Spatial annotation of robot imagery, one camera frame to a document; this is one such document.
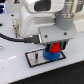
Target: white surface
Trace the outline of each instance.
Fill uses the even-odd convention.
[[[29,12],[36,12],[34,10],[34,5],[37,1],[40,0],[24,0],[25,5],[27,6]],[[51,9],[47,12],[57,12],[62,10],[65,0],[51,0]]]
[[[11,14],[0,15],[0,23],[3,23],[0,33],[15,37],[12,18],[18,18],[18,14],[14,15],[14,17],[11,17]],[[3,51],[0,51],[0,84],[11,83],[84,60],[84,33],[77,34],[73,40],[69,41],[64,51],[66,59],[35,68],[29,68],[25,53],[43,46],[15,43],[2,38],[0,38],[0,46],[4,48]]]
[[[7,13],[20,12],[21,7],[23,6],[23,0],[19,0],[20,3],[14,4],[15,0],[6,0],[5,8]]]

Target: blue object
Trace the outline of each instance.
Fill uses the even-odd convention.
[[[60,58],[60,54],[59,53],[51,53],[51,52],[46,52],[45,50],[43,50],[43,56],[45,59],[50,60],[50,61],[55,61],[58,60]]]

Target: black cable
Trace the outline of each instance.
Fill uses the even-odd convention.
[[[34,44],[40,43],[38,35],[33,35],[32,37],[24,38],[24,39],[15,39],[15,38],[11,38],[0,33],[0,37],[8,41],[13,41],[13,42],[24,42],[24,43],[34,43]]]
[[[14,42],[24,42],[24,39],[15,39],[15,38],[11,38],[8,36],[5,36],[3,34],[0,33],[0,37],[9,41],[14,41]]]

